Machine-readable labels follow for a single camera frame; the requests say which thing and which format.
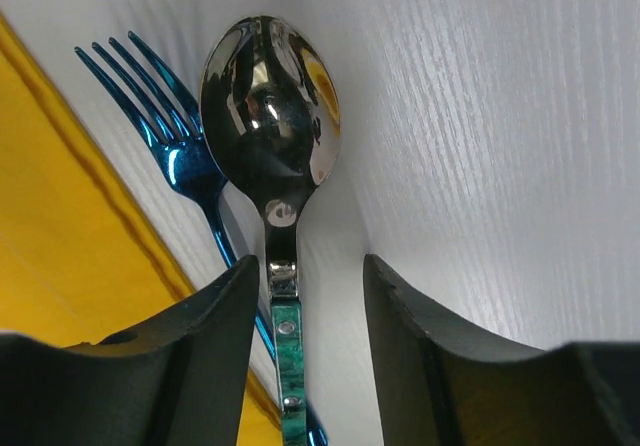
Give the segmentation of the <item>green-handled silver spoon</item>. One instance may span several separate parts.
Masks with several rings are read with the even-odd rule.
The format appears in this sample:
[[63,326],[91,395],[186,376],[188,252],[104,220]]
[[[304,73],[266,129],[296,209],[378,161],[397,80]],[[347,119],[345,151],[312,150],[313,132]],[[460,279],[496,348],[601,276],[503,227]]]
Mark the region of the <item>green-handled silver spoon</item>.
[[256,15],[233,24],[210,53],[199,110],[216,165],[264,224],[282,439],[305,445],[297,225],[339,154],[337,95],[324,62],[296,28]]

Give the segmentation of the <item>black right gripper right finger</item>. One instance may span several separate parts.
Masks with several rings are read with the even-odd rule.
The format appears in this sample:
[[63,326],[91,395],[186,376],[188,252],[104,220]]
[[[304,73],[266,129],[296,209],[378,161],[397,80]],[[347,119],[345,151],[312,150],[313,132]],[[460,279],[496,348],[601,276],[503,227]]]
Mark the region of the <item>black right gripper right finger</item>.
[[635,445],[639,346],[540,350],[494,334],[363,262],[368,334],[388,445]]

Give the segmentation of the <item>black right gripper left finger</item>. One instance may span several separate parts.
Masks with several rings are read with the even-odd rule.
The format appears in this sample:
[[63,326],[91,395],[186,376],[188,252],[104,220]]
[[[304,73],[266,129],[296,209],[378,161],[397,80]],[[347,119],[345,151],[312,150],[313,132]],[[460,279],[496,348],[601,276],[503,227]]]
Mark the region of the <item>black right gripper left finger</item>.
[[5,445],[232,445],[259,290],[245,256],[197,293],[98,344],[1,337]]

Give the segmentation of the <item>blue metallic fork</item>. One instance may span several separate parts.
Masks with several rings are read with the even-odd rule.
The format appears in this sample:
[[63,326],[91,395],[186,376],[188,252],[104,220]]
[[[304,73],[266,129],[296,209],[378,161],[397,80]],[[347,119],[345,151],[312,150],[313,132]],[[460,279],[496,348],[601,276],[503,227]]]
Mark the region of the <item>blue metallic fork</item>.
[[227,183],[206,145],[197,101],[167,64],[134,32],[129,40],[142,53],[174,98],[170,99],[149,72],[115,38],[109,45],[124,60],[119,63],[99,43],[92,49],[129,87],[137,105],[82,48],[74,51],[88,70],[111,95],[144,140],[169,186],[194,201],[204,212],[226,266],[237,261],[220,214],[219,200]]

